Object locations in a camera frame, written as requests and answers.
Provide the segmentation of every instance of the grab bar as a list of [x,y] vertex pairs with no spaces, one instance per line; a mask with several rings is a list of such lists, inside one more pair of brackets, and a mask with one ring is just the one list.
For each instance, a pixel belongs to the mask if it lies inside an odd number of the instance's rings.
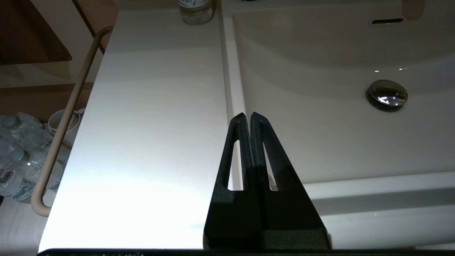
[[46,160],[44,161],[43,169],[40,173],[38,181],[35,184],[33,194],[31,195],[31,207],[38,215],[48,217],[49,213],[51,212],[51,207],[46,206],[43,202],[44,191],[46,189],[47,182],[49,181],[49,176],[51,175],[52,168],[54,167],[57,154],[61,147],[61,143],[63,142],[63,137],[65,136],[66,129],[68,129],[68,124],[70,122],[71,115],[73,114],[77,99],[79,98],[82,86],[87,79],[87,74],[90,70],[90,66],[93,62],[93,59],[95,58],[96,51],[98,50],[101,38],[103,38],[103,36],[107,33],[111,33],[112,29],[113,26],[105,27],[98,31],[98,33],[95,35],[84,64],[82,65],[81,72],[76,79],[76,84],[74,85],[73,91],[71,92],[70,99],[68,100],[68,104],[65,108],[65,112],[63,113],[63,116],[60,120],[54,139],[52,140],[52,144],[49,148],[49,152],[47,153]]

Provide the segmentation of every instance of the ceramic mug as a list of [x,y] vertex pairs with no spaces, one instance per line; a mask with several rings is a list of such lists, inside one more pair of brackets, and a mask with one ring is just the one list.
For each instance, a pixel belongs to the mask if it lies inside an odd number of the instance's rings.
[[[65,112],[64,109],[59,110],[51,115],[48,122],[48,130],[52,135],[55,135],[57,132],[58,125],[60,124],[61,117]],[[68,124],[68,129],[66,130],[65,137],[63,138],[63,143],[67,146],[72,147],[76,139],[77,131],[79,130],[79,125],[81,124],[82,115],[78,111],[74,111],[71,115],[70,123]]]

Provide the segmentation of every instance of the white sink basin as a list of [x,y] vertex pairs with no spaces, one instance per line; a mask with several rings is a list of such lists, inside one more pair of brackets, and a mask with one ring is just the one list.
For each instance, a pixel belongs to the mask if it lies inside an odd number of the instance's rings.
[[[401,1],[333,2],[223,2],[230,114],[269,119],[335,248],[455,241],[455,2],[374,28]],[[379,79],[401,110],[368,102]]]

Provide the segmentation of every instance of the glass bottle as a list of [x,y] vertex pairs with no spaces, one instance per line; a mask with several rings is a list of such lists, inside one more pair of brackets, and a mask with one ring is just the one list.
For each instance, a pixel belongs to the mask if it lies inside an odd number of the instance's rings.
[[178,0],[183,22],[201,25],[212,19],[211,0]]

